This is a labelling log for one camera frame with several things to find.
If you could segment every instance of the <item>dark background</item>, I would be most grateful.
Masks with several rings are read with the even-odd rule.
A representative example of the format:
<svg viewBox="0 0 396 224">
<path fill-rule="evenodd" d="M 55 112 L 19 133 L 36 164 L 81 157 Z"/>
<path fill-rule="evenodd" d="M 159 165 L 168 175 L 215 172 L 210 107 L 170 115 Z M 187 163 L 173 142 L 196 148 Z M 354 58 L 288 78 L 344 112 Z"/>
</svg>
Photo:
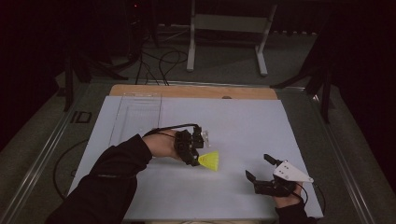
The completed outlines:
<svg viewBox="0 0 396 224">
<path fill-rule="evenodd" d="M 100 9 L 99 2 L 41 0 L 0 3 L 0 85 L 3 108 L 0 148 L 58 90 L 54 78 L 64 70 L 67 43 L 75 43 L 97 60 L 105 60 L 108 53 L 116 48 L 109 43 L 104 31 L 111 27 L 111 23 L 103 23 L 106 20 L 92 10 Z M 197 1 L 197 11 L 209 13 L 215 10 L 217 5 L 213 2 Z M 266 10 L 266 7 L 256 7 L 262 9 L 252 11 L 249 3 L 244 2 L 244 8 L 233 0 L 221 1 L 219 4 L 222 5 L 219 7 L 222 8 L 221 14 L 255 16 Z M 157 0 L 153 1 L 153 6 L 158 23 L 190 23 L 190 5 L 186 1 Z M 113 22 L 125 15 L 117 7 L 111 10 L 107 16 L 113 18 Z M 391 174 L 396 171 L 391 157 L 394 154 L 393 138 L 396 136 L 396 106 L 393 103 L 396 75 L 395 10 L 396 4 L 390 0 L 356 3 L 292 1 L 279 5 L 272 26 L 272 32 L 286 31 L 289 35 L 294 31 L 320 33 L 326 27 L 326 22 L 329 22 L 330 14 L 342 18 L 337 21 L 340 23 L 338 27 L 327 32 L 331 35 L 319 35 L 320 41 L 308 58 L 315 59 L 318 52 L 330 50 L 334 44 L 342 44 L 336 57 L 331 58 L 332 84 L 340 88 L 393 189 L 396 182 L 395 175 Z M 127 32 L 125 27 L 120 26 L 120 38 L 124 36 L 122 30 Z M 126 42 L 124 39 L 119 41 L 121 46 L 122 43 L 126 45 Z M 311 60 L 307 65 L 313 66 L 317 62 Z"/>
</svg>

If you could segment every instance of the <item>yellow cone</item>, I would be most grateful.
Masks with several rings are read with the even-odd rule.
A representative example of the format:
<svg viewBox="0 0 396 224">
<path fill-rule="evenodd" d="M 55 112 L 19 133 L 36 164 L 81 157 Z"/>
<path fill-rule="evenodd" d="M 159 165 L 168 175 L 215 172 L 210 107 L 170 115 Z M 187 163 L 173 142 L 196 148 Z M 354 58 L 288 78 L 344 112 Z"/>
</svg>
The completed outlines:
<svg viewBox="0 0 396 224">
<path fill-rule="evenodd" d="M 198 162 L 204 167 L 217 171 L 219 166 L 219 152 L 212 151 L 198 158 Z"/>
</svg>

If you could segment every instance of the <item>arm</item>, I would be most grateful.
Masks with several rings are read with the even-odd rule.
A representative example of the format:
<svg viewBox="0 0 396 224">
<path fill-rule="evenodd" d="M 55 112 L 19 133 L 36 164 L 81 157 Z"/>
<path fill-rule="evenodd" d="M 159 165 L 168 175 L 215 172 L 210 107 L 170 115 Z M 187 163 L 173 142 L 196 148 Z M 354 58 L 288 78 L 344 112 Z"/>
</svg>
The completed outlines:
<svg viewBox="0 0 396 224">
<path fill-rule="evenodd" d="M 46 223 L 121 223 L 136 191 L 136 174 L 146 169 L 152 156 L 177 159 L 173 143 L 163 134 L 135 135 L 110 147 Z"/>
<path fill-rule="evenodd" d="M 302 184 L 299 183 L 294 194 L 288 197 L 273 197 L 276 203 L 276 212 L 279 215 L 279 224 L 316 224 L 317 220 L 308 217 L 304 210 L 305 204 L 300 197 Z"/>
</svg>

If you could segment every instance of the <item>gray floor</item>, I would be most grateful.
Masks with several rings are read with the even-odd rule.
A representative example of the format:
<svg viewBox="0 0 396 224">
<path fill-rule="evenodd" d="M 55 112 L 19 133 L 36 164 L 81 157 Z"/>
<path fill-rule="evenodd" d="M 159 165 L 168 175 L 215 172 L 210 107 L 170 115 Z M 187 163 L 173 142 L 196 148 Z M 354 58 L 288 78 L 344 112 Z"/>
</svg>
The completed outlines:
<svg viewBox="0 0 396 224">
<path fill-rule="evenodd" d="M 165 31 L 174 30 L 161 29 L 161 32 Z M 160 35 L 159 38 L 163 40 L 169 36 Z M 315 39 L 315 36 L 308 35 L 270 35 L 264 50 L 268 77 L 259 74 L 254 42 L 251 39 L 225 41 L 227 44 L 198 39 L 194 71 L 187 72 L 186 63 L 180 63 L 166 75 L 166 79 L 171 85 L 190 82 L 195 85 L 276 84 L 298 73 Z M 187 52 L 188 44 L 186 34 L 161 41 L 161 47 L 177 48 L 184 52 Z M 151 43 L 147 43 L 144 48 L 146 53 L 158 58 L 169 50 L 153 49 Z M 172 53 L 164 59 L 175 62 L 177 55 Z M 158 68 L 159 60 L 145 54 L 143 61 L 163 85 Z M 164 63 L 163 71 L 171 65 Z M 7 222 L 3 219 L 2 223 L 43 223 L 50 211 L 59 205 L 62 200 L 52 184 L 52 171 L 56 160 L 68 148 L 90 137 L 101 104 L 111 86 L 115 83 L 134 83 L 137 70 L 138 63 L 120 71 L 121 75 L 130 78 L 128 81 L 119 82 L 96 74 L 91 84 L 78 85 L 76 103 L 70 114 L 63 112 L 64 98 L 53 96 L 12 139 L 0 154 L 0 215 L 7 215 L 10 220 Z M 146 82 L 147 72 L 148 69 L 142 69 L 139 83 Z M 150 74 L 148 79 L 150 84 L 156 84 Z M 62 75 L 59 80 L 62 86 Z M 299 81 L 293 86 L 303 87 L 306 81 Z M 326 196 L 326 216 L 319 223 L 396 223 L 395 194 L 382 175 L 336 87 L 332 87 L 330 125 L 322 122 L 318 115 L 318 105 L 300 89 L 278 91 L 277 95 L 288 113 L 308 172 L 317 180 Z M 74 111 L 92 112 L 92 121 L 70 123 Z M 53 131 L 60 126 L 64 127 L 62 133 L 54 136 Z M 49 146 L 49 139 L 57 141 Z M 70 186 L 73 180 L 71 173 L 77 169 L 85 146 L 86 143 L 76 146 L 59 164 L 56 178 L 61 191 L 67 191 Z M 43 148 L 53 149 L 47 155 L 48 164 L 38 170 L 36 176 L 24 177 Z M 35 187 L 19 190 L 23 179 L 32 180 L 30 185 Z M 20 209 L 7 210 L 11 200 L 16 195 L 21 195 L 21 192 L 24 192 L 24 197 L 21 197 L 18 206 Z M 10 211 L 15 212 L 14 216 L 9 214 Z"/>
</svg>

